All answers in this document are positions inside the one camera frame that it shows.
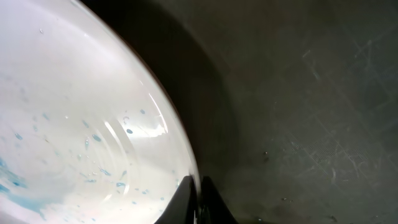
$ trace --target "scratch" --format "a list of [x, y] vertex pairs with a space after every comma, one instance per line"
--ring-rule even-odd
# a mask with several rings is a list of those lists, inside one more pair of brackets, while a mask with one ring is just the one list
[[357, 178], [359, 178], [358, 167], [356, 167], [355, 161], [354, 161], [353, 159], [351, 159], [351, 158], [350, 158], [350, 161], [351, 161], [351, 162], [353, 163], [353, 165], [354, 165], [354, 169], [355, 169], [355, 171], [356, 171], [356, 176], [357, 176]]
[[331, 168], [331, 170], [333, 171], [333, 177], [331, 178], [331, 183], [335, 184], [336, 183], [336, 171], [335, 168]]

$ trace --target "blue residue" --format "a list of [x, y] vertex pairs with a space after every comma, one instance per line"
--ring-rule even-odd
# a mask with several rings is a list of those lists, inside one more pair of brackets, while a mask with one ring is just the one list
[[0, 184], [0, 192], [8, 193], [8, 192], [10, 192], [10, 190], [7, 187]]
[[96, 134], [93, 134], [93, 139], [94, 139], [95, 141], [98, 141], [98, 142], [101, 141], [100, 137], [98, 137]]
[[23, 139], [23, 137], [20, 136], [18, 133], [15, 133], [15, 137], [17, 137], [19, 140], [22, 140], [22, 139]]
[[86, 126], [86, 128], [89, 128], [89, 126], [85, 120], [82, 120], [81, 122], [83, 122], [83, 124]]
[[103, 172], [105, 175], [111, 175], [108, 171], [104, 169], [99, 168], [99, 171]]
[[88, 178], [86, 175], [84, 175], [84, 174], [82, 174], [82, 173], [79, 173], [80, 175], [82, 175], [83, 177], [86, 177], [86, 178]]
[[124, 175], [126, 175], [127, 174], [127, 171], [125, 170], [125, 171], [123, 171], [123, 173], [122, 173], [122, 176], [120, 177], [120, 179], [122, 179], [123, 178], [123, 176]]
[[43, 113], [43, 118], [45, 118], [47, 121], [50, 121], [50, 118], [45, 113]]

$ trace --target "white ceramic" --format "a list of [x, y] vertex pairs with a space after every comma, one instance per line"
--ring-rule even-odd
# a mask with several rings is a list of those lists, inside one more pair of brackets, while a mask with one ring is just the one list
[[0, 0], [0, 223], [154, 223], [195, 159], [139, 59], [85, 6]]

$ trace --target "blue speck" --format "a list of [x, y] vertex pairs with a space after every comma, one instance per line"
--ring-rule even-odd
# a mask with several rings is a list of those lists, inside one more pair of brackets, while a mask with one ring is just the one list
[[89, 126], [85, 120], [82, 120], [81, 122], [83, 122], [83, 124], [86, 126], [86, 128], [89, 128]]
[[83, 177], [86, 177], [86, 178], [88, 178], [86, 175], [84, 175], [84, 174], [82, 174], [82, 173], [79, 173], [80, 175], [82, 175]]
[[108, 171], [106, 171], [104, 169], [99, 169], [99, 171], [103, 172], [105, 175], [111, 175]]
[[95, 141], [98, 141], [98, 142], [101, 141], [100, 137], [98, 137], [96, 134], [93, 134], [93, 138]]
[[22, 140], [22, 139], [23, 139], [23, 137], [20, 136], [18, 133], [15, 133], [15, 137], [17, 137], [19, 140]]
[[8, 192], [10, 192], [10, 190], [7, 187], [0, 184], [0, 192], [8, 193]]
[[43, 118], [45, 118], [47, 121], [50, 121], [50, 118], [45, 113], [43, 113]]

